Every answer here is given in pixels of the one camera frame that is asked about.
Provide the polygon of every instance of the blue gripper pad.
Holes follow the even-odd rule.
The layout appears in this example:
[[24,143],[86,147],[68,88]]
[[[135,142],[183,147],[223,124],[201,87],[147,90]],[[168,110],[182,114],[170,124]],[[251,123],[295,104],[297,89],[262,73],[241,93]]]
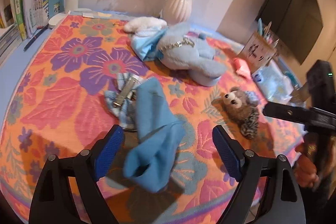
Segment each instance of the blue gripper pad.
[[245,163],[244,149],[239,142],[230,138],[222,126],[214,127],[212,140],[230,177],[240,182],[243,179],[241,167]]
[[94,146],[100,148],[100,153],[95,157],[94,174],[98,181],[110,169],[111,163],[124,139],[124,132],[120,126],[114,125],[104,139],[98,140]]

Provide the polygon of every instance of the small brown stuffed bear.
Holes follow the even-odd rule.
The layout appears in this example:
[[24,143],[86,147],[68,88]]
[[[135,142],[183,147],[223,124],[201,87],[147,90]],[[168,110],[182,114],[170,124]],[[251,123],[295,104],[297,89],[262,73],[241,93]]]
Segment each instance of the small brown stuffed bear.
[[258,132],[259,103],[254,92],[244,92],[234,87],[223,97],[224,106],[229,117],[240,126],[245,138],[252,139]]

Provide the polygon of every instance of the floral tablecloth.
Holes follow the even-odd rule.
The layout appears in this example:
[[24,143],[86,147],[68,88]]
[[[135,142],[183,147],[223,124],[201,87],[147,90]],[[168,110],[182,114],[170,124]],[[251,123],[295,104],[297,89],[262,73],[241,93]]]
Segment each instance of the floral tablecloth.
[[[262,156],[283,153],[293,161],[301,127],[260,115],[254,140],[240,134],[222,109],[221,94],[233,86],[253,90],[251,81],[237,76],[231,65],[232,48],[208,38],[215,59],[226,65],[211,88],[193,82],[185,72],[170,71],[159,61],[142,63],[123,32],[124,21],[68,15],[33,58],[9,104],[1,130],[0,186],[14,211],[28,220],[31,198],[48,155],[74,156],[90,149],[118,120],[106,109],[103,91],[113,88],[118,72],[156,77],[172,112],[185,121],[186,136],[178,148],[167,190],[150,194],[122,176],[127,151],[137,144],[126,134],[106,177],[98,186],[120,223],[215,223],[229,202],[236,182],[226,173],[212,142],[212,128],[229,129],[245,149]],[[88,220],[75,179],[70,178],[80,216]],[[260,197],[260,190],[255,199]]]

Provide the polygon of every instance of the black pen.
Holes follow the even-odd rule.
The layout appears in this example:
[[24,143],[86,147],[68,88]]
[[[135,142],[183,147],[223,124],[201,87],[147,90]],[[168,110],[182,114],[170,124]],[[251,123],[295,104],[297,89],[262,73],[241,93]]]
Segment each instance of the black pen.
[[34,35],[30,41],[28,42],[28,44],[25,46],[25,48],[23,49],[23,51],[25,52],[26,50],[29,49],[29,47],[34,43],[34,41],[46,30],[48,29],[49,24],[45,25],[36,35]]

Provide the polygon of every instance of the white ribbed vase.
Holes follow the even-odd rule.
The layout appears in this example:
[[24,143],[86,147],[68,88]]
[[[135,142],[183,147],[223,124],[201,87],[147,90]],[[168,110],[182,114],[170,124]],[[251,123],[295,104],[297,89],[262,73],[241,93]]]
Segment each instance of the white ribbed vase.
[[192,0],[166,0],[162,17],[168,25],[187,21],[191,15]]

